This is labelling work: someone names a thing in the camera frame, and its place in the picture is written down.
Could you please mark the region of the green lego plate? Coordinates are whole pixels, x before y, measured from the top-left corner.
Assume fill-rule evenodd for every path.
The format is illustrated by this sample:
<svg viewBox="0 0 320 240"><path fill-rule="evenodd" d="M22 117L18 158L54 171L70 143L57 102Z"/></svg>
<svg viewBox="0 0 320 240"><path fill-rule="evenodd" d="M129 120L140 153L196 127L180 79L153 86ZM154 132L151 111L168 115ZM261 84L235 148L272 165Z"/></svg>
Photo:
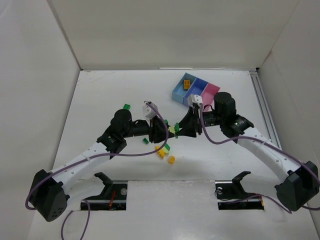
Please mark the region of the green lego plate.
<svg viewBox="0 0 320 240"><path fill-rule="evenodd" d="M174 133L175 133L175 138L177 139L179 136L178 136L178 132L180 131L180 126L179 126L179 123L176 122L175 125L174 125Z"/></svg>

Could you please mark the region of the yellow rounded lego brick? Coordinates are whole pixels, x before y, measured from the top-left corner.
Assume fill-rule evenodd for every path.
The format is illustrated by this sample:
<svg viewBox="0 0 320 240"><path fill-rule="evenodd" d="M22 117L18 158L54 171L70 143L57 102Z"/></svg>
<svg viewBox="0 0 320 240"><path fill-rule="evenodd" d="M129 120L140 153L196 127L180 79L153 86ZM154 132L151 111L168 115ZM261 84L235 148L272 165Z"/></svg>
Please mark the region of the yellow rounded lego brick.
<svg viewBox="0 0 320 240"><path fill-rule="evenodd" d="M189 79L184 79L183 80L183 89L188 90L191 86L191 81Z"/></svg>

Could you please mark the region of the pale green lego tile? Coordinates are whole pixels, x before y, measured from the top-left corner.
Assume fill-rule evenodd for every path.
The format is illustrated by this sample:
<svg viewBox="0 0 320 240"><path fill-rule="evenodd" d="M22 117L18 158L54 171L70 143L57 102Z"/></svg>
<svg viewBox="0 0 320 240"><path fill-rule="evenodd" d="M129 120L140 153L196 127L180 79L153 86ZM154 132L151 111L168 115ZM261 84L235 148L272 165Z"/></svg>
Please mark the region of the pale green lego tile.
<svg viewBox="0 0 320 240"><path fill-rule="evenodd" d="M168 127L168 130L169 130L169 132L171 132L171 133L173 133L173 134L175 134L175 127L174 126L169 126Z"/></svg>

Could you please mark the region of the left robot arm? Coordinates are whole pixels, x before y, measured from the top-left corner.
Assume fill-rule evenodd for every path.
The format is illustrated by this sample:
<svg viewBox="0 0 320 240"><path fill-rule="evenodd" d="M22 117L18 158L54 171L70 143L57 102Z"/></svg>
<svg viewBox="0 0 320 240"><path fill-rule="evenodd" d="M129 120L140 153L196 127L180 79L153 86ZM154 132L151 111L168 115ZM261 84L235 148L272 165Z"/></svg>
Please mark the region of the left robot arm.
<svg viewBox="0 0 320 240"><path fill-rule="evenodd" d="M127 109L120 109L110 121L109 127L96 142L79 156L63 166L47 172L38 171L25 200L28 210L38 211L47 222L57 219L65 210L72 209L91 195L100 191L86 189L80 180L99 165L115 156L138 157L137 153L122 153L126 138L148 135L149 140L165 145L173 134L157 110L146 108L149 120L132 120Z"/></svg>

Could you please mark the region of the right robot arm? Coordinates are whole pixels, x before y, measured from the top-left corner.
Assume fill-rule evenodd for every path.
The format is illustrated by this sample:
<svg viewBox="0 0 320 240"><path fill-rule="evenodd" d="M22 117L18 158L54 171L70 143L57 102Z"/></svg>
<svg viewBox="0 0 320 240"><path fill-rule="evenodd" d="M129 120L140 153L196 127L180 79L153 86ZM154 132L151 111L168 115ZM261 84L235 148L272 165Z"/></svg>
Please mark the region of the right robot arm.
<svg viewBox="0 0 320 240"><path fill-rule="evenodd" d="M237 114L236 101L227 92L213 98L211 111L205 111L202 97L190 94L185 117L180 121L178 136L197 137L207 134L207 128L219 126L226 140L208 141L214 145L235 142L262 161L280 180L275 186L278 200L289 211L305 208L306 203L320 192L318 167L312 162L302 162L284 152L264 137L247 118Z"/></svg>

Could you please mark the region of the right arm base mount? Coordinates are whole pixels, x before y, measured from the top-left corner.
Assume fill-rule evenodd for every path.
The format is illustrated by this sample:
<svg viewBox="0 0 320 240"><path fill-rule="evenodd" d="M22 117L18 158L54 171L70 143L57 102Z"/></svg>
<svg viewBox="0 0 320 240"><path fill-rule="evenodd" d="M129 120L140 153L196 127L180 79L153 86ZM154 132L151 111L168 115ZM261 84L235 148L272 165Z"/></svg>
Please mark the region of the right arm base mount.
<svg viewBox="0 0 320 240"><path fill-rule="evenodd" d="M231 180L216 180L214 195L220 211L231 210L265 210L261 196L254 192L246 192L241 184L243 178L251 174L243 171Z"/></svg>

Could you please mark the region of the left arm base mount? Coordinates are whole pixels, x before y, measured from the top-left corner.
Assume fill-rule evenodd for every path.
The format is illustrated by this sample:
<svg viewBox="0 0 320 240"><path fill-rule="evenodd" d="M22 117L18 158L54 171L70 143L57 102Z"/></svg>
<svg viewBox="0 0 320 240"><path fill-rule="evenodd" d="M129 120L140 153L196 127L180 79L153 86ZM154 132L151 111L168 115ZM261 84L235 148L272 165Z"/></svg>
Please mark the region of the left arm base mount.
<svg viewBox="0 0 320 240"><path fill-rule="evenodd" d="M91 211L125 211L127 208L128 181L113 181L102 172L95 173L94 176L96 179L100 179L103 188L98 194L82 200L80 210L88 210L88 203Z"/></svg>

